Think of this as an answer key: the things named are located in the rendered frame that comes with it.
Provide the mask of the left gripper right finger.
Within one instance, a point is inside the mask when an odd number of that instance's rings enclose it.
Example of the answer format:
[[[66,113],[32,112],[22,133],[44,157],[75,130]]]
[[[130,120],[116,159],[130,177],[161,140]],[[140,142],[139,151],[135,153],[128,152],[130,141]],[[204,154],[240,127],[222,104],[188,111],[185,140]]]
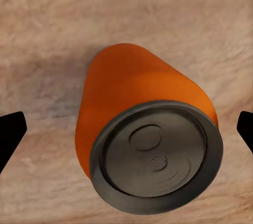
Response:
[[[240,113],[237,131],[253,152],[253,113],[242,111]]]

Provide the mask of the can of soda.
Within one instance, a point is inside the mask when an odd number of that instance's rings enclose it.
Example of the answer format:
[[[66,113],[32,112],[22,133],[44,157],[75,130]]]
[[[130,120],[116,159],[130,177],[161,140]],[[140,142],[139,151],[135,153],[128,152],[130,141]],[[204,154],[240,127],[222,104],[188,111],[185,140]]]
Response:
[[[134,215],[194,201],[223,159],[215,107],[194,81],[145,48],[105,48],[87,72],[77,158],[99,196]]]

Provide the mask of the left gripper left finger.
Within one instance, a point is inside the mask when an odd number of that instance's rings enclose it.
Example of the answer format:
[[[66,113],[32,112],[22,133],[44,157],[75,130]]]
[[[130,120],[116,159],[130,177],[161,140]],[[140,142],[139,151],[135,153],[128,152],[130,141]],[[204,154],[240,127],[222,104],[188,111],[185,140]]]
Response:
[[[27,131],[22,111],[0,117],[0,173]]]

